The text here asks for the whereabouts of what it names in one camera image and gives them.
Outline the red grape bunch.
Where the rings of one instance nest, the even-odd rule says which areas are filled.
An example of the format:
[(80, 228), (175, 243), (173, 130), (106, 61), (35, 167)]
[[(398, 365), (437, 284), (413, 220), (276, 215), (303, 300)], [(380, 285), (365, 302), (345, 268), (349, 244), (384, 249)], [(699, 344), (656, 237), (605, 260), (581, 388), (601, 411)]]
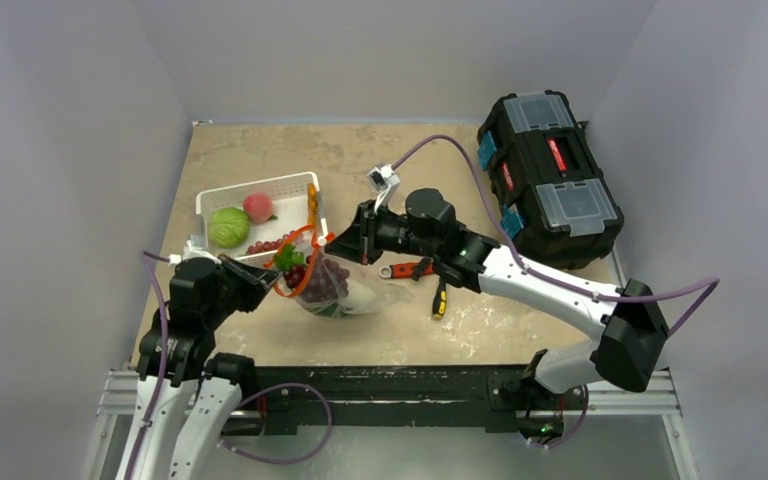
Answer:
[(300, 228), (272, 242), (256, 241), (246, 248), (245, 253), (265, 254), (265, 267), (277, 270), (273, 266), (273, 257), (285, 244), (293, 244), (298, 251), (303, 252), (307, 266), (304, 269), (296, 267), (291, 271), (280, 271), (282, 277), (273, 286), (273, 290), (280, 297), (295, 301), (314, 315), (344, 315), (339, 300), (347, 293), (349, 271), (336, 260), (326, 257), (325, 242), (319, 238), (313, 227)]

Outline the clear zip bag orange zipper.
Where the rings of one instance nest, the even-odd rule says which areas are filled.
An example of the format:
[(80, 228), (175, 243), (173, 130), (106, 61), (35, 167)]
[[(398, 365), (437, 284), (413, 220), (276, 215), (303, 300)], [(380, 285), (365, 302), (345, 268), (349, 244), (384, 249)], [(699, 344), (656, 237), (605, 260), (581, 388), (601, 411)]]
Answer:
[(276, 293), (325, 318), (371, 315), (415, 298), (407, 287), (384, 281), (365, 267), (325, 252), (315, 227), (290, 233), (266, 266), (280, 272)]

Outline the pink peach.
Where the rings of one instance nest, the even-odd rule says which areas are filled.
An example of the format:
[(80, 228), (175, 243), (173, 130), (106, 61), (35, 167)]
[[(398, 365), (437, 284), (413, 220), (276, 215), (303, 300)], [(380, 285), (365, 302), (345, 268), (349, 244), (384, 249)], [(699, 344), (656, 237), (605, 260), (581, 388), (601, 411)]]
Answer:
[(274, 216), (272, 199), (265, 193), (252, 193), (246, 196), (242, 202), (242, 207), (254, 224), (263, 224)]

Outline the orange carrot with leaves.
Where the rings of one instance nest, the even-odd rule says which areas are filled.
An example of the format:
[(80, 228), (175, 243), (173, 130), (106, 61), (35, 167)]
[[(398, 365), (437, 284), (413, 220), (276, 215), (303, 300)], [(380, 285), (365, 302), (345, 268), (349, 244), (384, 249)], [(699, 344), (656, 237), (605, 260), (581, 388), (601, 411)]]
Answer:
[(285, 244), (273, 257), (273, 266), (281, 272), (291, 271), (296, 267), (304, 269), (307, 266), (306, 256), (293, 244)]

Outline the white radish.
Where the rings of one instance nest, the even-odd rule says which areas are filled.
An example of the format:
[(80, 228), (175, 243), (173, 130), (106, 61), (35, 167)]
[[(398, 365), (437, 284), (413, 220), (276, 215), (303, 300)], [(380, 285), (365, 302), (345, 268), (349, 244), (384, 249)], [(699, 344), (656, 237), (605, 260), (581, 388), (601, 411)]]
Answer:
[(348, 290), (339, 300), (339, 306), (347, 315), (365, 315), (378, 311), (384, 302), (384, 295), (364, 283), (349, 280)]

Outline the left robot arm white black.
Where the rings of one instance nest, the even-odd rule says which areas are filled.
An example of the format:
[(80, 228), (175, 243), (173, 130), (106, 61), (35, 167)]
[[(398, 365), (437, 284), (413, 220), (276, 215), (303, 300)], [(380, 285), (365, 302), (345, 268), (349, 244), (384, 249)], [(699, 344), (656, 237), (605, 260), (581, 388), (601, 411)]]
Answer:
[(211, 354), (236, 312), (256, 310), (279, 272), (226, 255), (172, 261), (152, 326), (139, 342), (137, 397), (119, 479), (192, 479), (234, 409), (257, 399), (252, 359)]

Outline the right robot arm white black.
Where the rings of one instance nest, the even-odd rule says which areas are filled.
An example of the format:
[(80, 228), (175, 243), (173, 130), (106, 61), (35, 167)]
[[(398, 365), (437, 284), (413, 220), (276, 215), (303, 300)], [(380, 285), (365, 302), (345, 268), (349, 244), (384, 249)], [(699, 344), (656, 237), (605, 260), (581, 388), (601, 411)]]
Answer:
[(583, 332), (586, 341), (533, 358), (521, 392), (536, 407), (601, 380), (646, 391), (668, 338), (648, 285), (633, 279), (622, 287), (589, 282), (528, 260), (468, 229), (436, 189), (410, 193), (402, 214), (372, 200), (360, 203), (350, 226), (325, 251), (360, 265), (374, 264), (385, 252), (429, 258), (434, 273), (451, 287), (517, 301)]

